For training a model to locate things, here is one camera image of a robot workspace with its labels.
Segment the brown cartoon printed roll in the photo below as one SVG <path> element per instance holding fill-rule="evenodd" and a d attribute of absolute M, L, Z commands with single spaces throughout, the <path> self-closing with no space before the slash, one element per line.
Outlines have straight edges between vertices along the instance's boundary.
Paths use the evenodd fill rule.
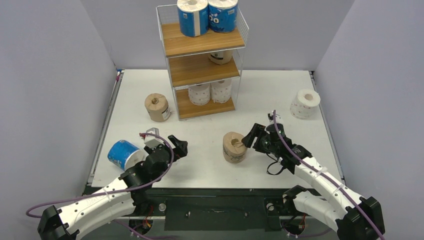
<path fill-rule="evenodd" d="M 230 131 L 223 136 L 222 149 L 224 159 L 232 164 L 241 163 L 247 153 L 247 147 L 242 143 L 244 136 Z"/>

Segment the white dotted roll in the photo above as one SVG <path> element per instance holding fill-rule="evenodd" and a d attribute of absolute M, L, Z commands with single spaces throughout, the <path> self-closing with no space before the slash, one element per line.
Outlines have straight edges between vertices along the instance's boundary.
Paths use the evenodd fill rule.
<path fill-rule="evenodd" d="M 232 80 L 224 79 L 210 84 L 210 97 L 214 103 L 226 103 L 232 94 Z"/>
<path fill-rule="evenodd" d="M 193 85 L 188 88 L 188 97 L 196 106 L 206 105 L 211 99 L 211 85 L 209 83 Z"/>

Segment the white wire wooden shelf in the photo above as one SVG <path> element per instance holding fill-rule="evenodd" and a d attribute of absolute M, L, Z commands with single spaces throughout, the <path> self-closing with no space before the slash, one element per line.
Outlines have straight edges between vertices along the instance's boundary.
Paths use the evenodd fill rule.
<path fill-rule="evenodd" d="M 208 33 L 189 37 L 180 31 L 176 4 L 156 7 L 158 29 L 166 59 L 168 77 L 179 120 L 234 111 L 237 105 L 243 73 L 244 53 L 248 43 L 249 26 L 237 9 L 236 28 L 229 33 Z M 209 60 L 209 53 L 233 50 L 232 59 L 223 65 Z M 188 88 L 231 79 L 231 97 L 225 103 L 205 105 L 190 102 Z"/>

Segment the brown paper roll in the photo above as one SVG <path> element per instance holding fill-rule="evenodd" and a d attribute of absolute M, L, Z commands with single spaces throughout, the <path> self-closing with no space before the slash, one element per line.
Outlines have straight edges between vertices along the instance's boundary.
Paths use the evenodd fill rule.
<path fill-rule="evenodd" d="M 223 50 L 211 52 L 208 55 L 209 60 L 218 65 L 227 64 L 233 57 L 233 50 Z"/>

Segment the blue white roll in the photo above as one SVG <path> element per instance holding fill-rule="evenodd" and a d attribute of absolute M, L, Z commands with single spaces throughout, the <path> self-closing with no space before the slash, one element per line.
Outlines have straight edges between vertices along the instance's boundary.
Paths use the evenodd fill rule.
<path fill-rule="evenodd" d="M 230 33 L 237 26 L 238 0 L 208 0 L 209 28 Z"/>
<path fill-rule="evenodd" d="M 187 37 L 199 37 L 209 30 L 207 0 L 178 0 L 177 11 L 180 31 Z"/>

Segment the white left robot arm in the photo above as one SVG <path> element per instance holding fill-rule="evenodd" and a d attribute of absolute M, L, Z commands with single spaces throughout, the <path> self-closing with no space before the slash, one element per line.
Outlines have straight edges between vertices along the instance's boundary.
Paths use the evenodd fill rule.
<path fill-rule="evenodd" d="M 100 190 L 70 200 L 69 205 L 46 208 L 37 232 L 42 240 L 80 240 L 93 230 L 132 213 L 149 209 L 146 190 L 159 182 L 173 162 L 188 154 L 188 142 L 174 135 L 168 141 L 154 133 L 141 134 L 145 146 L 117 141 L 107 158 L 123 173 Z"/>

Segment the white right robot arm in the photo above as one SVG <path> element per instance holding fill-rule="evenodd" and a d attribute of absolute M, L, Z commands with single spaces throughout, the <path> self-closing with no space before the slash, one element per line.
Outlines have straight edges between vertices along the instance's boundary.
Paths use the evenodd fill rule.
<path fill-rule="evenodd" d="M 289 214 L 304 213 L 327 225 L 340 240 L 382 240 L 385 224 L 381 204 L 354 192 L 318 162 L 303 146 L 285 136 L 280 123 L 254 124 L 242 140 L 247 148 L 273 155 L 283 170 L 305 181 L 319 195 L 296 185 L 282 195 Z"/>

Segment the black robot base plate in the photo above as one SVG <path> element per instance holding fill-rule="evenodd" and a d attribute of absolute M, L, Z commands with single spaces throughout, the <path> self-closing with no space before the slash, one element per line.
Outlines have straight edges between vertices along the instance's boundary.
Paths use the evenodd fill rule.
<path fill-rule="evenodd" d="M 148 221 L 166 231 L 285 232 L 315 235 L 330 228 L 305 213 L 283 206 L 278 188 L 151 188 L 147 202 L 121 217 L 130 226 Z"/>

